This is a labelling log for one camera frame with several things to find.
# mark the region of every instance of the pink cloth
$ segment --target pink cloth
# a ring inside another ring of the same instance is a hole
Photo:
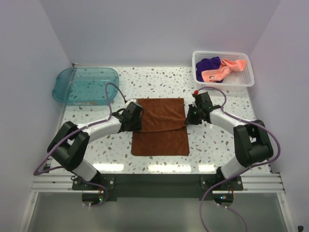
[[[219,69],[203,71],[202,77],[203,77],[204,82],[222,81],[232,71],[234,72],[243,71],[246,65],[247,65],[247,61],[244,59],[238,59],[235,61],[230,61],[228,59],[222,59]]]

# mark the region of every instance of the terrazzo table surface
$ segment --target terrazzo table surface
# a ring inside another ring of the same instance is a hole
[[[197,89],[190,67],[112,67],[120,78],[120,89],[130,98],[184,98],[188,105],[194,101]],[[212,103],[222,104],[224,98],[217,91],[208,91]],[[225,110],[249,120],[254,119],[248,92],[229,92]],[[112,104],[113,111],[123,108],[120,93]],[[107,106],[67,106],[61,125],[66,121],[86,123],[108,116]],[[132,133],[123,132],[98,139],[88,145],[85,159],[101,173],[125,174],[213,174],[218,166],[227,163],[234,155],[233,136],[222,128],[203,122],[187,126],[190,146],[189,156],[136,157],[131,154]],[[52,160],[51,167],[59,164]],[[66,172],[64,169],[52,173]],[[268,174],[269,166],[253,168],[251,174]]]

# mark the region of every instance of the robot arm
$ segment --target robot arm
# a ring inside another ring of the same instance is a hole
[[[86,181],[100,182],[96,178],[99,176],[96,170],[89,162],[84,159],[84,154],[89,143],[106,135],[116,134],[123,131],[141,130],[142,106],[137,103],[136,99],[129,100],[124,109],[112,113],[112,117],[105,123],[94,125],[97,121],[86,124],[74,124],[71,121],[62,125],[53,141],[48,146],[49,152],[60,140],[75,130],[86,126],[86,129],[73,135],[70,140],[63,142],[52,154],[52,157],[67,171],[73,172]]]
[[[193,97],[195,98],[195,106],[189,105],[187,125],[198,125],[203,120],[234,135],[235,156],[217,169],[215,183],[273,156],[273,149],[266,131],[227,116],[220,106],[212,105],[207,92],[193,94]],[[264,126],[261,120],[254,122]]]

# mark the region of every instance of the brown towel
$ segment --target brown towel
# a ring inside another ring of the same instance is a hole
[[[187,156],[189,142],[184,124],[183,98],[138,99],[144,108],[142,130],[133,132],[135,156]]]

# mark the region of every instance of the blue plastic tub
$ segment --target blue plastic tub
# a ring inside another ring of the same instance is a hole
[[[112,82],[119,86],[118,73],[111,68],[70,68],[62,71],[56,79],[53,97],[67,105],[107,105],[105,85]],[[110,101],[118,90],[107,86]]]

